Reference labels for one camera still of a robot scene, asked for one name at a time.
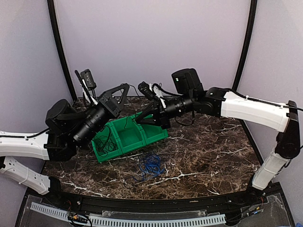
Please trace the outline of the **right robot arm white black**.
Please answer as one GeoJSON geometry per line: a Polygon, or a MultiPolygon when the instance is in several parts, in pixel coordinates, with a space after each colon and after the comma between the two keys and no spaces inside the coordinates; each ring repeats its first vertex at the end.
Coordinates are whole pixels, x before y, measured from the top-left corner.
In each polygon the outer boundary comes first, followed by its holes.
{"type": "Polygon", "coordinates": [[[296,102],[269,102],[244,96],[231,88],[212,87],[204,90],[194,68],[176,71],[172,79],[177,90],[172,99],[162,96],[164,89],[159,84],[142,82],[138,85],[138,90],[153,103],[136,117],[136,123],[168,129],[172,118],[191,112],[253,122],[278,132],[276,147],[252,177],[252,187],[242,194],[242,202],[252,205],[259,199],[260,191],[302,149],[296,102]]]}

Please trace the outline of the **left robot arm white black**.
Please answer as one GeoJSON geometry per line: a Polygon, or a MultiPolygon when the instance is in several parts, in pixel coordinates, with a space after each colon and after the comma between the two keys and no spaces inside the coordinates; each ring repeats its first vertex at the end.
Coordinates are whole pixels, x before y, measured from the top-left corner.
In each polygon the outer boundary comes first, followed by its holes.
{"type": "Polygon", "coordinates": [[[127,83],[103,92],[90,106],[77,112],[66,99],[48,110],[47,129],[39,133],[0,133],[0,172],[63,206],[67,196],[55,177],[35,172],[19,163],[15,157],[33,157],[44,161],[63,162],[76,155],[77,148],[88,145],[107,122],[116,119],[126,101],[130,86],[127,83]]]}

